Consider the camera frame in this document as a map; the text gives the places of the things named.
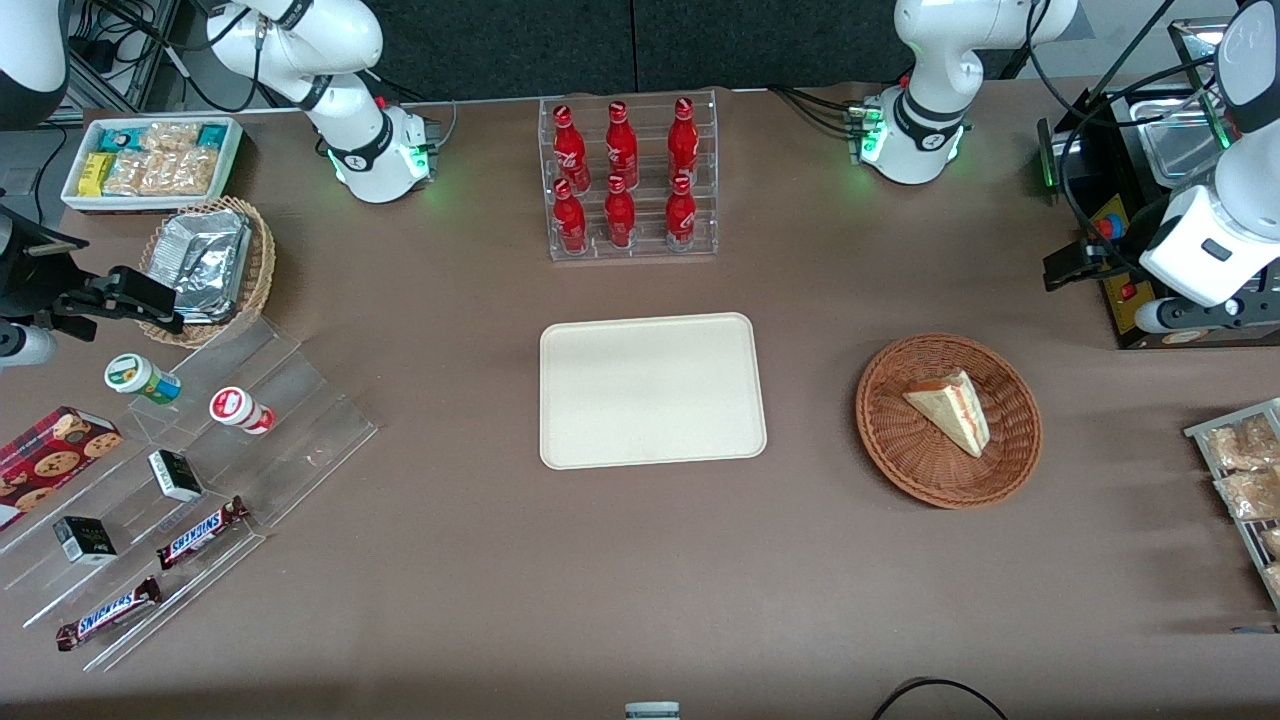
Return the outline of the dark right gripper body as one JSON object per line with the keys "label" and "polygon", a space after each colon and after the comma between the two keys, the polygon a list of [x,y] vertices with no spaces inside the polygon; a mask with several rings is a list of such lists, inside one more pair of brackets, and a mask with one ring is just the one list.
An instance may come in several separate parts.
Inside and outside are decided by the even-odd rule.
{"label": "dark right gripper body", "polygon": [[83,287],[88,274],[72,254],[87,249],[87,241],[49,229],[6,206],[1,213],[3,318],[36,316],[63,295]]}

